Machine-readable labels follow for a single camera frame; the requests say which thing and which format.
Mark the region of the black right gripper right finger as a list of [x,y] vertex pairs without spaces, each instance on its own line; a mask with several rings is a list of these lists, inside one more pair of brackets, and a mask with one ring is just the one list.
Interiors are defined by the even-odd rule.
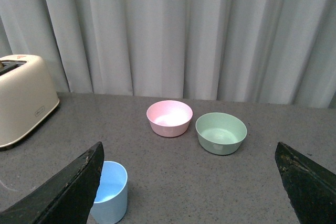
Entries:
[[279,142],[275,161],[300,223],[335,223],[335,174]]

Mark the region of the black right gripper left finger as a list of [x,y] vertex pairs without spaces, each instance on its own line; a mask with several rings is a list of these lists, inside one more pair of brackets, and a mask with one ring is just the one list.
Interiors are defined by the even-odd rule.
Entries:
[[101,142],[1,212],[1,223],[86,223],[104,162]]

